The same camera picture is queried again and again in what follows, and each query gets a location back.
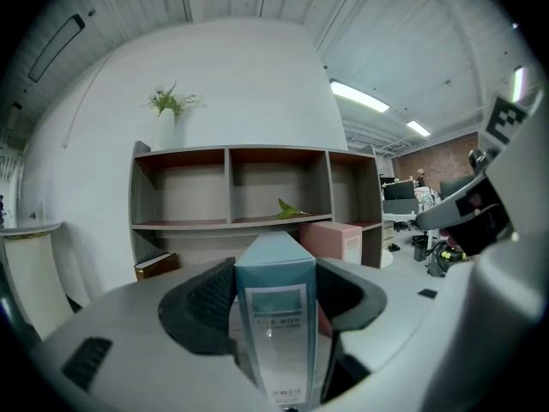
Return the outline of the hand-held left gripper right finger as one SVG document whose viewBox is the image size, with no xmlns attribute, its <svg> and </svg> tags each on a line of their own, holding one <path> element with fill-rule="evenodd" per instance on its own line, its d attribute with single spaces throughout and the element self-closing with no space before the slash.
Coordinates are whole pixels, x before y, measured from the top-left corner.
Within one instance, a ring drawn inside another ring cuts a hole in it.
<svg viewBox="0 0 549 412">
<path fill-rule="evenodd" d="M 476 264 L 407 276 L 317 262 L 318 301 L 333 330 L 324 406 L 477 406 L 505 384 L 513 306 Z"/>
</svg>

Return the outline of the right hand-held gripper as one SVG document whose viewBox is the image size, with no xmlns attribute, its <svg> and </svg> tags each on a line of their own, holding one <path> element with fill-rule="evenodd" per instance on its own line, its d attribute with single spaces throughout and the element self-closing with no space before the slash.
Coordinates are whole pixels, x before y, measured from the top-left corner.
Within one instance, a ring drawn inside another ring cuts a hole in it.
<svg viewBox="0 0 549 412">
<path fill-rule="evenodd" d="M 526 316 L 548 308 L 548 93 L 523 121 L 489 122 L 481 133 L 497 155 L 484 170 L 419 213 L 421 230 L 444 229 L 503 301 Z"/>
</svg>

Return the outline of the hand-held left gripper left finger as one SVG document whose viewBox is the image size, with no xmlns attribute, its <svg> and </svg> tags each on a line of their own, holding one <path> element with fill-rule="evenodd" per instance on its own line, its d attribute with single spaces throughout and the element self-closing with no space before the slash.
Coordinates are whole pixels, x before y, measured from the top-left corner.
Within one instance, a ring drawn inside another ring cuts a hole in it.
<svg viewBox="0 0 549 412">
<path fill-rule="evenodd" d="M 235 295 L 232 258 L 113 289 L 33 363 L 72 407 L 265 407 L 228 334 Z"/>
</svg>

